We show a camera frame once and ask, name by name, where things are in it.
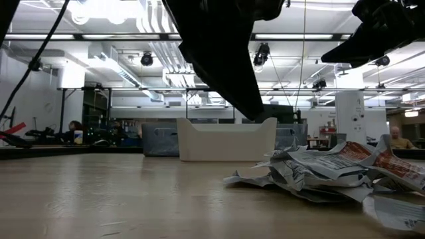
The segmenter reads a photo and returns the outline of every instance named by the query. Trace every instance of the crumpled newspaper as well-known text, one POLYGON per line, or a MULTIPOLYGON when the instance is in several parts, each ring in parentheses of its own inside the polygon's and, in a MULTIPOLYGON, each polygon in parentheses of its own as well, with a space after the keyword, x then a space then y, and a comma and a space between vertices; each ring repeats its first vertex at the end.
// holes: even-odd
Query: crumpled newspaper
MULTIPOLYGON (((308 151, 294 143, 266 153, 269 160, 253 166, 268 167, 266 176, 244 178, 236 172, 224 183, 276 185, 311 202, 363 202, 372 193, 416 191, 425 195, 425 169, 396 157, 389 140, 389 135, 383 135, 376 148, 341 142, 330 151, 308 151)), ((424 206, 386 198, 375 199, 375 206, 384 226, 425 232, 424 206), (394 220, 385 218, 388 215, 394 220)))

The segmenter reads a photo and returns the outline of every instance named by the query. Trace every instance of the white pillar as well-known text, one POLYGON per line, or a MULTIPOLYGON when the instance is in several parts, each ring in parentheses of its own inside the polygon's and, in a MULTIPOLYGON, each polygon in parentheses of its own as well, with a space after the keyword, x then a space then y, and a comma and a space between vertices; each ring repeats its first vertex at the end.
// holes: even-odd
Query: white pillar
POLYGON ((244 115, 242 113, 240 113, 239 110, 234 109, 234 123, 241 124, 243 117, 244 117, 244 115))
MULTIPOLYGON (((59 69, 59 88, 81 88, 84 86, 84 78, 86 71, 83 67, 69 62, 64 68, 59 69)), ((67 90, 66 95, 72 93, 72 90, 67 90)), ((64 122, 63 132, 68 131, 68 124, 72 120, 82 122, 82 105, 84 92, 77 90, 72 93, 66 100, 64 105, 64 122)))
MULTIPOLYGON (((363 88, 363 74, 350 70, 347 75, 337 76, 338 88, 363 88)), ((363 92, 338 92, 335 95, 337 132, 346 133, 347 141, 366 144, 365 100, 363 92)))

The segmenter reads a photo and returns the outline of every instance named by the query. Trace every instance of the laboratory room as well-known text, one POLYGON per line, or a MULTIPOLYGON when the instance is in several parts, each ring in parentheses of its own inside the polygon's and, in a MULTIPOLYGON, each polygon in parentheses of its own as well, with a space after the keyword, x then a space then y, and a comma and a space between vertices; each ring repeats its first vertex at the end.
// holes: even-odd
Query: laboratory room
POLYGON ((0 9, 2 239, 425 237, 422 1, 0 9))

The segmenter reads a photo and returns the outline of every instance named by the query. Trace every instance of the table surface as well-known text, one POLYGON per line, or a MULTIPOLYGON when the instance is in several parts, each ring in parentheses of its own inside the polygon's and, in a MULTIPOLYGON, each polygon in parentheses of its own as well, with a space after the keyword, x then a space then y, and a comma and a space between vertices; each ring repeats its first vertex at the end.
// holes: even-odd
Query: table surface
POLYGON ((0 161, 6 238, 401 238, 373 206, 313 204, 279 190, 226 188, 253 163, 181 163, 136 154, 0 161))

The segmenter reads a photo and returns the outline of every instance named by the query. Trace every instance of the seated person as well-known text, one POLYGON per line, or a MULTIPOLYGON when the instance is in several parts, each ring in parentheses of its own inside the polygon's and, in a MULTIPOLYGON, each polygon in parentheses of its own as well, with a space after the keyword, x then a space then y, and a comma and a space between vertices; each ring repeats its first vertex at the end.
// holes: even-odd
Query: seated person
POLYGON ((400 137, 400 129, 398 127, 391 128, 391 148, 393 149, 416 149, 412 142, 408 139, 400 137))
POLYGON ((112 133, 114 135, 114 142, 117 146, 120 146, 122 144, 122 139, 127 138, 126 132, 124 131, 119 121, 114 122, 114 128, 112 129, 112 133))
POLYGON ((73 120, 68 125, 69 131, 62 135, 62 139, 65 143, 74 143, 74 132, 76 130, 83 130, 82 124, 76 120, 73 120))

